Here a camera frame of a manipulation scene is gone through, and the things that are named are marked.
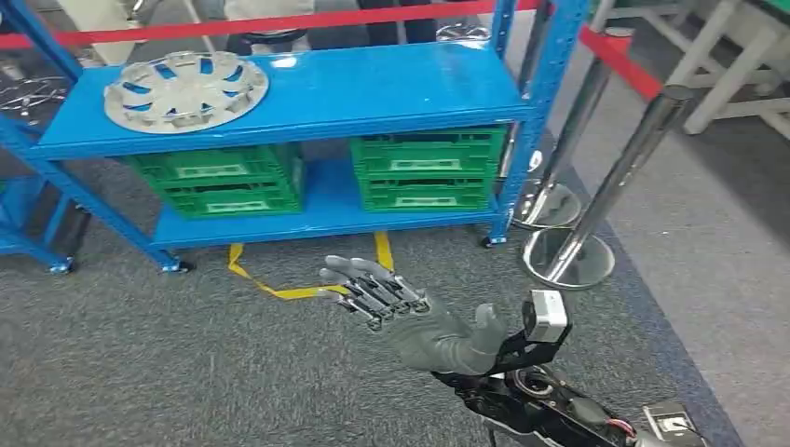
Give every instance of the stacked green crates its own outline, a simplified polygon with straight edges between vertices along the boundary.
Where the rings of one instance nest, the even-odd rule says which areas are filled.
[[[154,191],[190,218],[282,214],[302,209],[297,144],[129,156]]]
[[[371,211],[488,207],[507,128],[489,126],[351,140],[362,205]]]

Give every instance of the yellow strap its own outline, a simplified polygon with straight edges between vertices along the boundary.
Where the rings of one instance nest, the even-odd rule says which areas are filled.
[[[392,261],[392,252],[389,250],[389,239],[387,238],[386,231],[375,232],[375,250],[378,258],[378,263],[382,264],[384,267],[391,270],[394,263]],[[282,300],[297,300],[300,298],[312,298],[316,296],[316,292],[319,289],[325,289],[328,291],[339,291],[340,293],[348,293],[348,290],[346,290],[346,288],[342,286],[305,287],[302,289],[288,289],[287,291],[275,291],[274,289],[267,286],[263,282],[253,278],[249,273],[247,273],[247,270],[245,270],[244,267],[242,267],[241,264],[238,263],[238,260],[241,258],[242,254],[244,254],[244,244],[230,244],[230,250],[227,253],[227,258],[228,258],[227,269],[239,275],[240,277],[249,279],[261,291],[265,291],[266,293],[271,293],[272,295]]]
[[[389,237],[386,231],[376,231],[375,237],[375,256],[381,266],[389,270],[395,269],[395,261],[392,260],[392,251],[389,249]]]

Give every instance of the red barrier rope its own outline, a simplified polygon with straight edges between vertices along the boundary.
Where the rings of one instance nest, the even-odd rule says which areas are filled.
[[[324,28],[330,26],[363,25],[386,21],[434,19],[469,16],[494,10],[494,0],[476,2],[439,3],[418,7],[383,7],[353,11],[321,12],[304,16],[272,17],[253,20],[218,20],[178,25],[154,25],[134,30],[77,31],[56,33],[62,45],[89,45],[137,40],[181,39],[202,35],[260,33],[288,29]],[[538,0],[519,0],[519,10],[535,9]],[[29,47],[24,34],[0,36],[0,49]]]
[[[202,35],[241,34],[283,29],[308,29],[331,26],[362,25],[386,21],[433,19],[441,17],[469,16],[494,10],[495,0],[474,2],[440,3],[418,7],[386,7],[354,11],[322,12],[305,16],[276,17],[255,20],[219,20],[203,23],[178,25],[155,25],[134,30],[82,31],[56,33],[55,39],[62,45],[90,45],[110,42],[138,40],[162,40],[197,37]],[[519,0],[518,9],[534,9],[538,0]],[[615,73],[621,76],[644,98],[650,100],[658,95],[661,82],[653,78],[642,67],[628,59],[621,38],[605,37],[593,33],[587,27],[581,30],[580,40]],[[30,47],[24,34],[0,35],[0,49]]]
[[[628,58],[627,40],[593,33],[586,26],[579,40],[646,100],[652,100],[661,91],[661,81]]]

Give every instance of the shelf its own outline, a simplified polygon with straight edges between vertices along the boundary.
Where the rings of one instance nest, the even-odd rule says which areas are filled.
[[[505,64],[480,43],[428,43],[253,56],[271,87],[245,116],[180,135],[123,129],[103,110],[119,67],[88,68],[39,144],[48,159],[300,142],[527,118]]]
[[[3,182],[5,188],[0,192],[0,224],[13,230],[21,230],[27,223],[45,182],[35,176],[4,179]],[[18,248],[0,237],[0,253],[16,252]]]
[[[429,226],[477,224],[497,217],[494,200],[479,211],[367,212],[350,160],[307,163],[304,211],[299,214],[190,220],[165,207],[154,233],[154,247],[179,249],[401,230]]]

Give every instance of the metal rack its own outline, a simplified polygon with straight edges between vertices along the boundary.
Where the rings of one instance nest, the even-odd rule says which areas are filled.
[[[27,254],[48,266],[52,273],[68,273],[72,269],[72,258],[59,255],[50,248],[68,209],[68,196],[61,195],[40,241],[24,232],[45,186],[44,179],[38,176],[3,180],[3,189],[0,190],[0,254]]]
[[[488,42],[461,41],[357,47],[253,56],[272,81],[267,97],[240,119],[180,135],[137,133],[103,112],[102,91],[119,67],[82,69],[21,0],[0,10],[74,88],[33,143],[0,119],[0,140],[67,196],[102,219],[164,271],[185,271],[167,250],[302,237],[321,237],[454,224],[490,224],[484,245],[506,241],[529,160],[543,135],[587,0],[558,0],[528,82],[513,80],[503,60],[516,0],[497,0]],[[152,236],[94,194],[63,160],[300,142],[475,125],[518,125],[509,175],[486,210],[371,213],[362,209],[350,160],[307,164],[304,211],[281,216],[188,220],[164,206]]]

